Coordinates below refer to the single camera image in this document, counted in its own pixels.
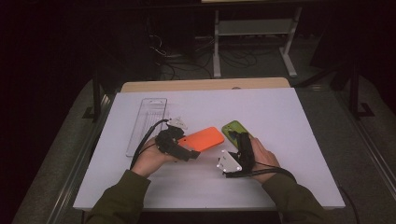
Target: floor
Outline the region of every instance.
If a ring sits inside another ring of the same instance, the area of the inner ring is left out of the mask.
[[[162,66],[160,79],[210,78],[213,65],[211,53],[205,46],[211,45],[211,39],[200,41],[205,44],[196,52],[196,62],[169,58],[167,65]],[[277,47],[282,43],[279,36],[223,40],[220,46],[222,78],[286,77],[294,85],[321,71],[309,66],[317,37],[294,40],[290,57],[297,70],[296,78],[288,76],[281,61]],[[173,51],[172,55],[177,56],[177,53]],[[361,78],[360,101],[367,103],[375,116],[355,120],[347,110],[348,87],[333,91],[329,87],[331,80],[332,75],[329,75],[309,87],[296,89],[346,202],[346,208],[329,213],[334,223],[356,223],[357,218],[360,223],[367,224],[396,223],[396,198],[378,165],[379,155],[389,170],[396,172],[396,118],[382,103],[375,87]],[[92,122],[92,119],[83,118],[87,107],[92,106],[92,83],[81,90],[13,223],[81,222],[83,214],[72,208],[72,204],[112,97],[109,95],[103,101],[104,118]]]

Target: table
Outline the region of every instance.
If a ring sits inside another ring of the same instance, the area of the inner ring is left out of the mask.
[[[238,119],[325,208],[345,206],[297,94],[289,88],[287,80],[238,78],[126,83],[110,110],[75,208],[90,210],[104,190],[116,184],[129,168],[131,158],[125,152],[140,102],[153,97],[168,99],[170,116],[181,116],[189,126],[185,134],[208,126],[220,129]],[[222,175],[216,164],[223,149],[236,151],[226,140],[203,152],[196,161],[165,164],[149,178],[152,183],[145,198],[145,210],[275,210],[274,203],[255,180],[227,179]]]

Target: phone case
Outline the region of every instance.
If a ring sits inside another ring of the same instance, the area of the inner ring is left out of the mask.
[[[221,128],[221,131],[236,148],[238,148],[238,143],[236,140],[236,135],[233,132],[248,133],[250,136],[253,136],[238,120],[233,120],[230,123],[224,125]]]
[[[223,142],[223,135],[215,127],[203,129],[198,133],[192,133],[178,140],[180,146],[200,152]]]

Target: person's right hand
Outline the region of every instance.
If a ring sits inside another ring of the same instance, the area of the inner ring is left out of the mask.
[[[162,165],[169,161],[179,161],[177,158],[162,153],[155,145],[155,139],[151,138],[143,145],[134,167],[131,171],[143,177],[149,177],[156,172]]]
[[[253,152],[254,152],[254,159],[256,160],[256,162],[259,162],[254,165],[253,171],[272,168],[270,166],[280,167],[279,162],[277,161],[274,153],[265,149],[265,147],[262,145],[262,143],[260,142],[260,140],[258,138],[251,137],[250,142],[251,142],[251,146],[252,146]],[[263,184],[265,181],[267,181],[273,175],[275,175],[275,173],[254,175],[252,178],[256,179],[261,184]]]

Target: olive green sleeve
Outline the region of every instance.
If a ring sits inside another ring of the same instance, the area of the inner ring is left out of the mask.
[[[309,189],[286,175],[276,174],[262,184],[283,215],[283,223],[332,223]]]
[[[136,223],[149,183],[145,177],[126,170],[119,183],[105,190],[86,223]]]

